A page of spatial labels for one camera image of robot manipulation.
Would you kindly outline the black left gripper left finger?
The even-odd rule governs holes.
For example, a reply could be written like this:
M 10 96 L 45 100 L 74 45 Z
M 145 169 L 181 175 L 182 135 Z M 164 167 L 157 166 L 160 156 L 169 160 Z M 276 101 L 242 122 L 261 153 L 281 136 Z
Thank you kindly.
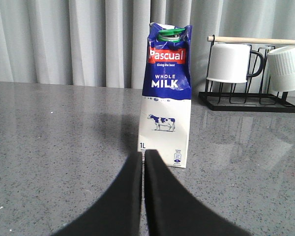
M 54 235 L 138 236 L 141 202 L 142 155 L 133 152 L 95 204 Z

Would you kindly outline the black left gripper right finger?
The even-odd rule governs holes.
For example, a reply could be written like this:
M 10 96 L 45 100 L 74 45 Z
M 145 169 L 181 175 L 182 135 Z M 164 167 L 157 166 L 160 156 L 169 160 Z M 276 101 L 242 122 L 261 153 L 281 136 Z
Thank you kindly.
M 151 236 L 248 236 L 210 210 L 174 177 L 158 151 L 145 151 L 145 205 Z

